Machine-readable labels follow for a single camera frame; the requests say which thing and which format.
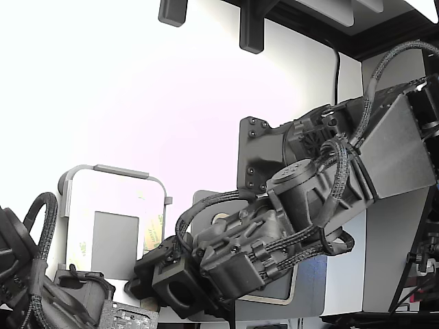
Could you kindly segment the black ribbed gripper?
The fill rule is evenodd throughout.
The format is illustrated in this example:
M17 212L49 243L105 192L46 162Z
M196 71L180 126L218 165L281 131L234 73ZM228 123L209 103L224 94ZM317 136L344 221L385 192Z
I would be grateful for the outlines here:
M292 246L283 243L291 234L290 222L280 219L275 209L252 204L196 232L191 255L214 300L221 304L235 300L290 304L292 270L278 265L292 255ZM187 258L173 235L136 261L136 275Z

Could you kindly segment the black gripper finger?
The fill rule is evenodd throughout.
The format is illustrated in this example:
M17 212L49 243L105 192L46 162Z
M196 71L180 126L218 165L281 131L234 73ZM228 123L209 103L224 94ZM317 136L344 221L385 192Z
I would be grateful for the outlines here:
M138 278L133 278L124 285L124 292L136 300L144 300L147 298L159 299L158 294L152 288L151 282L142 282Z

